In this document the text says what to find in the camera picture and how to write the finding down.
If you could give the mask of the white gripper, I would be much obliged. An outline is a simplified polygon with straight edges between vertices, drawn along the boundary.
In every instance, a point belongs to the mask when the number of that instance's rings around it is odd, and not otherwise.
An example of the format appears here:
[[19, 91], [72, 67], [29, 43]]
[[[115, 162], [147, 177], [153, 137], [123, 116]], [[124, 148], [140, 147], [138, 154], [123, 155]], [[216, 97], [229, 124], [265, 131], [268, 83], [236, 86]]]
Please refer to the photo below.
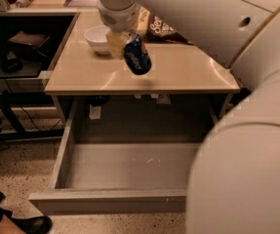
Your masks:
[[134, 36], [133, 28], [137, 27], [140, 6], [133, 3], [122, 10], [107, 9], [98, 1], [100, 19], [110, 29], [106, 32], [107, 46], [115, 59], [122, 59], [126, 45]]

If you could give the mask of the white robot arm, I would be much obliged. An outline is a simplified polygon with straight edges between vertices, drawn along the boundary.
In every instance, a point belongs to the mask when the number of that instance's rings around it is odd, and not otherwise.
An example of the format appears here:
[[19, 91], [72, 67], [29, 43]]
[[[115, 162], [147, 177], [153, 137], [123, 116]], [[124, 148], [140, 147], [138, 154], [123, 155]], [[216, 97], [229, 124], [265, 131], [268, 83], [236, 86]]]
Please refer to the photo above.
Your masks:
[[124, 30], [135, 4], [248, 91], [192, 161], [187, 234], [280, 234], [280, 0], [100, 0], [101, 18]]

